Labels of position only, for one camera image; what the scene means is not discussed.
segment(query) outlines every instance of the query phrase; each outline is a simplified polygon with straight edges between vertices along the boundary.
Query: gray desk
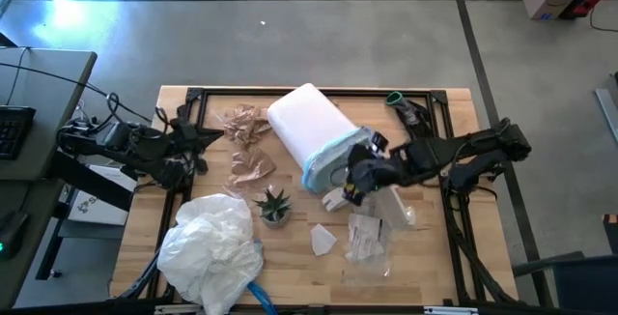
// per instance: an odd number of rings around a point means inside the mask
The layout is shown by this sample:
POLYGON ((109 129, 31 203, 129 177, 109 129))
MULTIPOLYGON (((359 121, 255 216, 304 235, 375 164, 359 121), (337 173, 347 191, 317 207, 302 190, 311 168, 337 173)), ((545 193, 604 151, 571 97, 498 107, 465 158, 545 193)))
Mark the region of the gray desk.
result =
MULTIPOLYGON (((16 65, 21 48, 0 49, 0 62, 16 65)), ((86 82, 97 59, 93 52, 31 49, 21 65, 86 82)), ((7 99, 16 69, 0 67, 0 103, 7 99)), ((40 178, 56 151, 55 130, 72 114, 83 87, 35 72, 21 71, 12 105, 25 104, 37 109, 31 131, 19 159, 1 163, 0 174, 12 172, 10 178, 40 178)), ((21 289, 37 252, 47 222, 62 191, 60 180, 0 181, 0 215, 16 210, 26 194, 24 210, 31 215, 24 243, 10 261, 0 262, 0 309, 11 307, 21 289)))

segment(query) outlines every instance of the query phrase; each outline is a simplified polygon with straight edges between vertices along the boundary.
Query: blue cable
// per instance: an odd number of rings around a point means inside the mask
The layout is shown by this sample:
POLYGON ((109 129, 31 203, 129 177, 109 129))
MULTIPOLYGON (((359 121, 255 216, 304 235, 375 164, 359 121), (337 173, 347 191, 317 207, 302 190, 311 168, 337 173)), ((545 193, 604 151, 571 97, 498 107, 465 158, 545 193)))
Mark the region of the blue cable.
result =
POLYGON ((270 301, 270 297, 268 296, 267 292, 264 291, 262 287, 260 287, 260 285, 251 281, 247 285, 247 288, 249 289, 249 291, 251 291, 253 296, 262 304, 262 307, 266 311, 267 315, 278 315, 277 309, 275 309, 272 301, 270 301))

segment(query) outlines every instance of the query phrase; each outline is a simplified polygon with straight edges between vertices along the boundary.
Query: potted plant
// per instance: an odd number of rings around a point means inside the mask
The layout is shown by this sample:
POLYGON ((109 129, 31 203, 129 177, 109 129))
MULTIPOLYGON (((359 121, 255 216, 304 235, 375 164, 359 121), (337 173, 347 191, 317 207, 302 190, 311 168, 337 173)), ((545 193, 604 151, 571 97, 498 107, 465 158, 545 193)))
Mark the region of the potted plant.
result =
POLYGON ((270 190, 266 191, 267 200, 257 201, 255 203, 261 209, 260 217, 264 224, 271 229, 283 227, 289 220, 292 212, 290 211, 290 196, 283 197, 283 189, 276 197, 272 195, 270 190))

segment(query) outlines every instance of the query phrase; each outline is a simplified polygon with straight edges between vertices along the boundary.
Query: plastic bag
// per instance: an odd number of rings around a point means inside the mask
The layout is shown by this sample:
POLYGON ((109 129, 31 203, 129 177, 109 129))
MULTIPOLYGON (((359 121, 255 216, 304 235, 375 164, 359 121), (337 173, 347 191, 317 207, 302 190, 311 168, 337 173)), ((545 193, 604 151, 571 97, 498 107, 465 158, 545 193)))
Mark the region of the plastic bag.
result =
POLYGON ((377 217, 350 214, 348 228, 348 252, 345 255, 342 282, 382 284, 391 272, 391 227, 377 217))
POLYGON ((262 269, 262 245, 253 241, 246 202, 224 194, 181 206, 178 225, 165 235, 157 267, 187 301, 222 315, 262 269))

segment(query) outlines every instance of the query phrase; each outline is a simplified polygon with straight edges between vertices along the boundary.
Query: wooden tabletop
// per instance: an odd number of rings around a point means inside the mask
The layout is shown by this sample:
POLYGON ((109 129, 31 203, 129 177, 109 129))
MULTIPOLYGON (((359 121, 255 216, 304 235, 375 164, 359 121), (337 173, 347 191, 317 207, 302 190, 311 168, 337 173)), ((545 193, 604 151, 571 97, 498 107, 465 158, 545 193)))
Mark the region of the wooden tabletop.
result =
MULTIPOLYGON (((157 104, 170 114, 183 104, 186 89, 161 87, 157 104)), ((477 130, 469 90, 446 89, 446 92, 455 134, 477 130)), ((276 99, 278 97, 257 95, 210 95, 204 127, 222 128, 220 117, 230 113, 238 104, 268 107, 276 99)), ((389 139, 389 145, 394 147, 406 141, 406 133, 382 99, 349 97, 331 100, 358 126, 381 132, 389 139)), ((439 111, 437 116, 441 123, 439 111)), ((344 254, 350 208, 328 213, 319 196, 303 190, 301 169, 273 131, 267 132, 257 146, 269 154, 277 166, 269 182, 286 189, 293 207, 290 222, 282 229, 270 230, 257 217, 255 204, 248 201, 254 214, 254 236, 264 243, 264 268, 256 281, 275 304, 431 305, 442 304, 444 299, 457 299, 444 213, 437 189, 398 188, 404 205, 414 207, 417 223, 414 229, 395 234, 389 248, 390 275, 348 278, 345 274, 351 266, 344 254), (337 237, 332 250, 320 257, 313 253, 310 236, 310 230, 318 223, 337 237)), ((222 185, 231 174, 231 154, 237 150, 238 146, 225 137, 207 148, 204 158, 210 172, 196 177, 193 198, 224 192, 222 185)), ((112 295, 120 295, 126 290, 152 259, 164 198, 163 190, 152 187, 135 195, 111 284, 112 295)), ((481 260, 504 290, 516 298, 515 280, 493 196, 483 191, 474 192, 470 195, 469 211, 481 260)), ((465 258, 462 259, 468 293, 473 296, 469 266, 465 258)), ((159 293, 164 285, 164 277, 161 277, 159 293)), ((248 292, 238 301, 238 304, 256 303, 257 300, 248 292)))

